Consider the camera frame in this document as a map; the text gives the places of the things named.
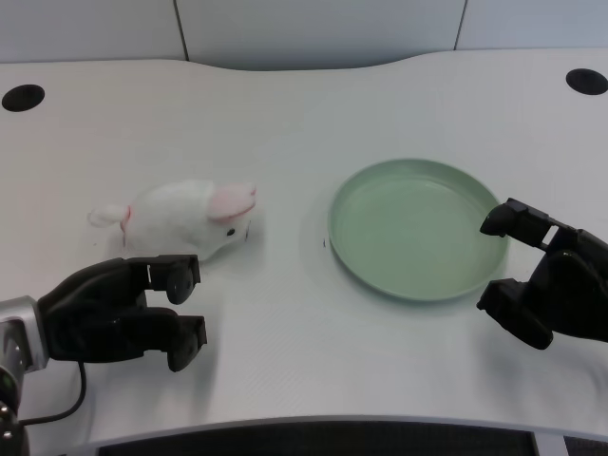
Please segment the stuffed toy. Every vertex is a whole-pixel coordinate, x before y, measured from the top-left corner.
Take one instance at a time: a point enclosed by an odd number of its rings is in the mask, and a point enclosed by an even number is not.
[[[88,220],[97,227],[120,223],[124,246],[139,255],[196,254],[205,260],[246,236],[255,205],[252,184],[187,180],[146,190],[125,207],[94,210]]]

